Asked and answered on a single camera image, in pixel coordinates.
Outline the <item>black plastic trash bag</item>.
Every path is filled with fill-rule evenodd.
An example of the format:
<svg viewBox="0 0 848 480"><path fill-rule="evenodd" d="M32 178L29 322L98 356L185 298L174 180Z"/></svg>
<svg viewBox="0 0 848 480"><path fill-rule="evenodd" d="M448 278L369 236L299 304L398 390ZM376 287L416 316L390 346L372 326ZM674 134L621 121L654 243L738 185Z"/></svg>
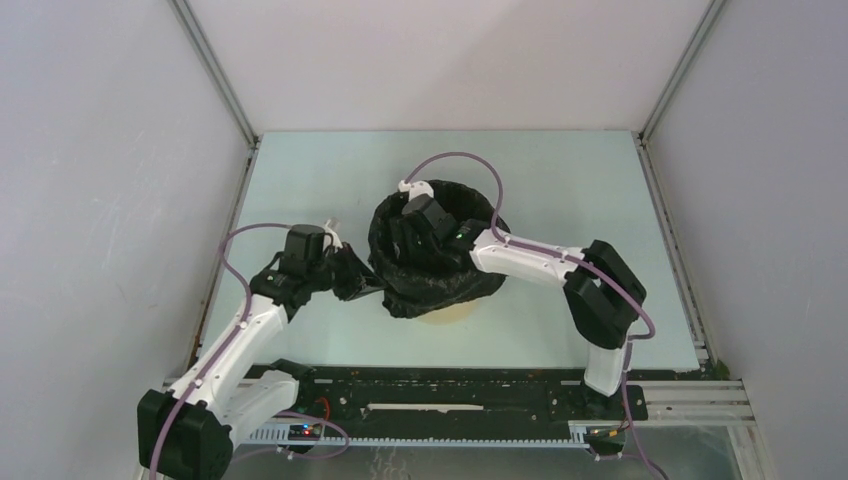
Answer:
<svg viewBox="0 0 848 480"><path fill-rule="evenodd" d="M488 297L506 280L478 269L471 259L475 239L491 226L494 207L478 190L429 180L435 197L407 202L396 192L378 204L368 231L368 263L386 283L382 305L395 318L412 319L454 304ZM402 267L394 248L394 220L417 221L433 230L437 269Z"/></svg>

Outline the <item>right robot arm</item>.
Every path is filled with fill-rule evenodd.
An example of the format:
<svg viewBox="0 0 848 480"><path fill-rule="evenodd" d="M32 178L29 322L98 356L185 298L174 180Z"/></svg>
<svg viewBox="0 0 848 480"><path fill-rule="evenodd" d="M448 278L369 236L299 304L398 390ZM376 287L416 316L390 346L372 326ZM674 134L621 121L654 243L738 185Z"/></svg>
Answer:
<svg viewBox="0 0 848 480"><path fill-rule="evenodd" d="M620 407L631 327L644 313L647 291L609 243L565 248L514 237L490 221L458 221L428 194L409 200L389 230L398 259L409 265L560 288L588 344L583 408L606 418Z"/></svg>

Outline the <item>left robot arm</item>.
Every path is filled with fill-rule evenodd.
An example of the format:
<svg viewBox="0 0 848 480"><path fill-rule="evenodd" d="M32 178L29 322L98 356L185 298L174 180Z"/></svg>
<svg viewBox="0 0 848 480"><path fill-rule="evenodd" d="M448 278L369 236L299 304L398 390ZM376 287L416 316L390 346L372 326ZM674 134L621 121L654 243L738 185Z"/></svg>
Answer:
<svg viewBox="0 0 848 480"><path fill-rule="evenodd" d="M282 250L251 279L221 261L243 289L237 312L180 378L140 399L139 463L150 478L220 479L238 447L272 417L311 412L316 390L301 380L305 366L286 362L246 389L239 385L265 345L314 294L330 291L353 301L385 288L332 223L282 228Z"/></svg>

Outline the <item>yellow plastic trash bin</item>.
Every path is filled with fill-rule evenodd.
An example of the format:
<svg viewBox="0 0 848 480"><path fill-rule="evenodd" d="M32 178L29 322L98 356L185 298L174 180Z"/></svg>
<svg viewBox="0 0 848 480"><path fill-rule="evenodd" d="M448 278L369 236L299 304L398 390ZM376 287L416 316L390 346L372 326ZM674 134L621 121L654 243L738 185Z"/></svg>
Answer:
<svg viewBox="0 0 848 480"><path fill-rule="evenodd" d="M477 309L478 304L478 300L454 304L421 315L416 321L435 326L458 323L467 319Z"/></svg>

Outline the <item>left controller circuit board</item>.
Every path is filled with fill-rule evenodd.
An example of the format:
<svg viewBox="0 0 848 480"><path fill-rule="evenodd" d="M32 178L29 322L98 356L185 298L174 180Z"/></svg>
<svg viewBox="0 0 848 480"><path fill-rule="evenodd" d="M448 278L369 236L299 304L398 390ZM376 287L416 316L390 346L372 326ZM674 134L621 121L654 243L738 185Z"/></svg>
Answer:
<svg viewBox="0 0 848 480"><path fill-rule="evenodd" d="M287 440L290 442L314 442L322 438L323 427L320 424L293 423L289 425Z"/></svg>

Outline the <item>controller circuit board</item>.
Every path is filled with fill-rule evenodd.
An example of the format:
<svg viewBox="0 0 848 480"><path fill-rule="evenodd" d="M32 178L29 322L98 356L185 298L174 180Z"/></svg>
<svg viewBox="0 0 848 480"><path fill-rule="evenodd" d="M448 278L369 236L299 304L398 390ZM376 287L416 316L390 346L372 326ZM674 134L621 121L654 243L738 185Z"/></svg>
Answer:
<svg viewBox="0 0 848 480"><path fill-rule="evenodd" d="M625 443L628 425L588 427L584 439L587 443Z"/></svg>
<svg viewBox="0 0 848 480"><path fill-rule="evenodd" d="M314 442L322 438L323 427L320 424L293 423L289 425L287 440L290 442Z"/></svg>

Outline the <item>right controller circuit board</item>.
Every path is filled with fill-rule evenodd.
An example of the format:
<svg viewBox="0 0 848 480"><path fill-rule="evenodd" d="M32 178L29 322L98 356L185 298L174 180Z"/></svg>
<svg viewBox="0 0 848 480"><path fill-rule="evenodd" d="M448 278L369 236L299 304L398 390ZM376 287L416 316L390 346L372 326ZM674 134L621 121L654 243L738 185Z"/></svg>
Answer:
<svg viewBox="0 0 848 480"><path fill-rule="evenodd" d="M588 427L584 439L587 443L625 443L628 425Z"/></svg>

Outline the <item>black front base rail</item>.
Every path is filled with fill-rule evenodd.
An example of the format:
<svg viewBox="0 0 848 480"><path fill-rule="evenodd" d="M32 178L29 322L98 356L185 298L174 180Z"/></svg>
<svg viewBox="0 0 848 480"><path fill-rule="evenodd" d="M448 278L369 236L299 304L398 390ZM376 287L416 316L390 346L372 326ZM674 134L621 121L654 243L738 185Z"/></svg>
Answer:
<svg viewBox="0 0 848 480"><path fill-rule="evenodd" d="M297 367L293 411L339 425L356 441L565 443L576 427L648 417L643 389L610 397L580 369Z"/></svg>

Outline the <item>left aluminium frame post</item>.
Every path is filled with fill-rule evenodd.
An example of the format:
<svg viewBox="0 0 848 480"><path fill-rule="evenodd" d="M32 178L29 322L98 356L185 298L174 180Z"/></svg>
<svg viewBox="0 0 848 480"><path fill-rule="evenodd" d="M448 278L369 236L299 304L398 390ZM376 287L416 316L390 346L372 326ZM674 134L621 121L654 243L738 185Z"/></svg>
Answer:
<svg viewBox="0 0 848 480"><path fill-rule="evenodd" d="M170 0L169 5L178 23L185 31L189 44L194 49L201 65L207 72L213 87L234 120L238 131L248 147L255 149L259 144L259 134L252 126L247 112L238 98L238 94L230 82L224 66L219 60L191 2L187 0Z"/></svg>

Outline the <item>aluminium frame post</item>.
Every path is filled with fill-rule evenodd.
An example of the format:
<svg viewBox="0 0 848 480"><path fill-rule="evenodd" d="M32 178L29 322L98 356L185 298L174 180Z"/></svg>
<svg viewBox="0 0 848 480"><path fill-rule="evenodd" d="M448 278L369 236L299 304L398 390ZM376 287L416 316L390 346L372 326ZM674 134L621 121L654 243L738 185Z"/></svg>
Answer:
<svg viewBox="0 0 848 480"><path fill-rule="evenodd" d="M194 49L201 65L207 72L213 87L234 120L238 131L248 147L255 149L259 144L259 134L252 126L247 112L238 98L238 94L230 82L224 66L219 60L191 2L187 0L170 0L169 5L178 23L185 31L189 44Z"/></svg>
<svg viewBox="0 0 848 480"><path fill-rule="evenodd" d="M696 63L698 56L728 4L729 1L727 0L711 0L708 2L639 132L639 138L643 145L647 145L656 133L679 88Z"/></svg>

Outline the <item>right aluminium frame post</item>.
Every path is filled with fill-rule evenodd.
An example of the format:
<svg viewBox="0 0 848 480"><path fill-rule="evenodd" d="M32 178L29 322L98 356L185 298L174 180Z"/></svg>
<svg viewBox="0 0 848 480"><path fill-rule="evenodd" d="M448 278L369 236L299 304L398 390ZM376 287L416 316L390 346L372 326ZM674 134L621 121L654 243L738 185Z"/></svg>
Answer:
<svg viewBox="0 0 848 480"><path fill-rule="evenodd" d="M696 63L698 56L728 4L729 1L727 0L711 0L708 2L639 132L639 138L643 145L647 145L656 133L679 88Z"/></svg>

